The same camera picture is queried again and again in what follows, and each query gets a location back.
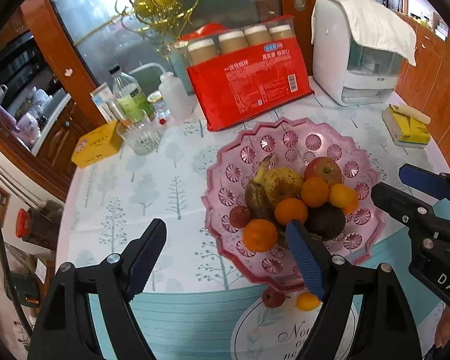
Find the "small yellow kumquat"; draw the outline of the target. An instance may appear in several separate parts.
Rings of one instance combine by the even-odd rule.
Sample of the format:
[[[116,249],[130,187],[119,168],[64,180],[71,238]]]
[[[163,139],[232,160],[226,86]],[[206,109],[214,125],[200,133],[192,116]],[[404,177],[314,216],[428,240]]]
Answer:
[[[354,189],[344,184],[333,184],[329,187],[328,201],[337,208],[345,209],[354,206],[358,196]]]
[[[297,296],[296,307],[300,311],[312,311],[321,305],[321,301],[310,292],[303,292]]]

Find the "tree pattern tablecloth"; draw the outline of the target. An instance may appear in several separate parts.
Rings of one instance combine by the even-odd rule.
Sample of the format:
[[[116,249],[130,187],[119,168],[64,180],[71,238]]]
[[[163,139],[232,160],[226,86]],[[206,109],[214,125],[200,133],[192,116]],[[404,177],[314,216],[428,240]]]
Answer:
[[[185,215],[205,212],[201,197],[206,192],[206,170],[217,158],[218,150],[232,143],[242,131],[252,130],[259,122],[310,118],[315,124],[326,123],[343,136],[352,137],[367,152],[371,166],[380,180],[434,205],[436,213],[450,219],[450,203],[438,202],[401,183],[398,170],[402,164],[414,164],[434,173],[450,168],[437,144],[431,141],[424,149],[396,146],[382,120],[382,110],[389,103],[403,103],[393,94],[384,103],[365,106],[338,106],[310,78],[314,95],[275,108],[256,119],[218,133],[208,132],[198,109],[191,121],[166,129],[157,151],[137,156],[127,147],[120,154],[85,169],[77,169],[65,203],[61,222],[59,264],[72,262],[76,267],[85,241],[105,235],[101,244],[113,252],[118,246],[119,219],[145,221],[154,218],[184,219]]]

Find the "orange tangerine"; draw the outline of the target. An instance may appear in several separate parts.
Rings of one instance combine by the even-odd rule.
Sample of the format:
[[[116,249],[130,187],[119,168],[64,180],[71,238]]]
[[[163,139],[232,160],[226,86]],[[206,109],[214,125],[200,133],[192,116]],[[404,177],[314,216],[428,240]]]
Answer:
[[[308,209],[302,200],[290,197],[276,205],[274,217],[279,224],[284,226],[295,219],[303,224],[308,218]]]
[[[345,216],[351,215],[353,212],[357,210],[359,206],[359,199],[355,198],[353,201],[342,209]]]
[[[310,177],[301,186],[301,199],[311,208],[322,206],[328,201],[328,183],[320,177]]]
[[[244,246],[253,252],[263,253],[272,249],[279,237],[276,226],[266,219],[253,219],[243,229]]]

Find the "clear bottle green label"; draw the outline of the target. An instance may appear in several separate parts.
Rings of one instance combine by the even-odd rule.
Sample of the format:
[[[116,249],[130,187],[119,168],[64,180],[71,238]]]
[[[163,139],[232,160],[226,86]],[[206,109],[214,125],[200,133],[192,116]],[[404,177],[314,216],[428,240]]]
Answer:
[[[128,118],[133,122],[139,122],[145,116],[153,120],[155,116],[153,107],[148,103],[138,81],[123,72],[118,64],[109,69],[109,74],[113,78],[113,95]]]

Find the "small red fruit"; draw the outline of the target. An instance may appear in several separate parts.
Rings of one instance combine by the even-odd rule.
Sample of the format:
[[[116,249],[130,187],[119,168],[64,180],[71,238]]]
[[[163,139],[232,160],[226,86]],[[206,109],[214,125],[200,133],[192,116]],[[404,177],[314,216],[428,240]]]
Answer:
[[[284,293],[276,291],[272,287],[267,288],[262,293],[262,303],[266,308],[277,308],[285,302],[286,296]]]
[[[229,214],[229,222],[233,228],[244,228],[252,219],[251,211],[246,205],[235,206]]]

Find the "yellow pear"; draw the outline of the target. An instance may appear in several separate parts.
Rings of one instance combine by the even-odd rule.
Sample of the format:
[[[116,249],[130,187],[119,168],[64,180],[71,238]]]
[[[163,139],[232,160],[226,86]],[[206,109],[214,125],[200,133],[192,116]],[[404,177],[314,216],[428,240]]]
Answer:
[[[294,170],[280,166],[268,170],[263,177],[262,186],[272,206],[300,194],[303,178]]]

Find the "overripe brown banana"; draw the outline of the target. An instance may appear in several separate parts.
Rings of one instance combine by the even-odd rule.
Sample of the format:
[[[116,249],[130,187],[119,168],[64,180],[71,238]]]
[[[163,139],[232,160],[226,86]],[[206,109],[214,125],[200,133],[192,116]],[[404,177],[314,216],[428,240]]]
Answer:
[[[272,155],[269,154],[260,162],[255,176],[249,181],[245,189],[244,200],[254,219],[272,221],[274,218],[272,205],[263,187],[263,179],[269,170],[271,159]]]

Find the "red lidded bin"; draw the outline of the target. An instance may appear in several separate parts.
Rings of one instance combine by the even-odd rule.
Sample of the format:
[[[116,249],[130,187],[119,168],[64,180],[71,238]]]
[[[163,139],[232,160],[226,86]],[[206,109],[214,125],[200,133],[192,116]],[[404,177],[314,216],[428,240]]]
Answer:
[[[32,231],[32,217],[28,211],[20,209],[17,213],[15,235],[17,238],[28,237]]]

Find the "clear drinking glass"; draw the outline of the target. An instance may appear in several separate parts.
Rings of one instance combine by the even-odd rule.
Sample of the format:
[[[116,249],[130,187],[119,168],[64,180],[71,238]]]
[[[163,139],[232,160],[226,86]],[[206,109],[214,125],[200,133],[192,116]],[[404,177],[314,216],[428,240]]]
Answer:
[[[130,120],[119,122],[117,133],[123,142],[139,156],[149,155],[156,151],[161,141],[161,134],[147,115],[138,122]]]

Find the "white countertop appliance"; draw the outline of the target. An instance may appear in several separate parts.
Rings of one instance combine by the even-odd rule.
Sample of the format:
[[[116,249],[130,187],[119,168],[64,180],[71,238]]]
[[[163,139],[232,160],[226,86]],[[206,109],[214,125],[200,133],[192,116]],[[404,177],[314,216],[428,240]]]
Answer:
[[[339,2],[317,0],[312,42],[314,80],[339,105],[384,102],[393,92],[403,57],[354,41]]]

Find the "red apple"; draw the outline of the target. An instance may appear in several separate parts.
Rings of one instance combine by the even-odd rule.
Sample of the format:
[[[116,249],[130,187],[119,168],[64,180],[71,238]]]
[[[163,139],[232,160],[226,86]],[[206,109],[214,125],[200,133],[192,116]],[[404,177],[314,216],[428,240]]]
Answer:
[[[334,160],[328,157],[318,157],[308,163],[303,178],[308,180],[311,177],[321,178],[328,185],[341,184],[343,181],[341,169]]]

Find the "yellow cardboard box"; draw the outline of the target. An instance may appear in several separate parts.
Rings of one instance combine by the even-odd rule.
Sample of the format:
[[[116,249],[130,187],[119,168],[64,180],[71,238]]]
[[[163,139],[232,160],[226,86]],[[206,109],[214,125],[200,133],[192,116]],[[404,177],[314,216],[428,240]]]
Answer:
[[[122,146],[122,138],[117,133],[118,125],[119,121],[115,120],[81,136],[71,161],[77,167],[85,168],[116,155]]]

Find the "white squeeze wash bottle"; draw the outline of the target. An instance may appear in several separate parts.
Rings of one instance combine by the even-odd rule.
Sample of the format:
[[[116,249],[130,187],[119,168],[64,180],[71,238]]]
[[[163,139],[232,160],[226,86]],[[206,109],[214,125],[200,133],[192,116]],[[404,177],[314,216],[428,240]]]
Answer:
[[[160,92],[163,102],[177,122],[192,116],[197,102],[188,95],[182,80],[173,72],[167,71],[159,63],[145,63],[131,70],[130,74],[138,80],[146,95],[154,90]]]

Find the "dark green avocado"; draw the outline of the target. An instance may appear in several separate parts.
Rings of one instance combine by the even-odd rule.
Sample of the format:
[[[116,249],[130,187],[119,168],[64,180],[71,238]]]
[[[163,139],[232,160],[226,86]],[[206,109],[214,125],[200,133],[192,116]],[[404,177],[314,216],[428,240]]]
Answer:
[[[326,202],[320,207],[309,209],[304,227],[309,233],[321,236],[324,241],[330,241],[343,232],[345,214],[342,209]]]

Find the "yellow tissue pack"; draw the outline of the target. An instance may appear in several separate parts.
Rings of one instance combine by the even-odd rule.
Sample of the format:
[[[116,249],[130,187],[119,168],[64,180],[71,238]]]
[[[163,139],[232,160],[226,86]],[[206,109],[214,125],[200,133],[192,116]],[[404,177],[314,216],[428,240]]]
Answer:
[[[428,125],[431,118],[407,105],[389,104],[382,119],[396,146],[425,147],[431,140]]]

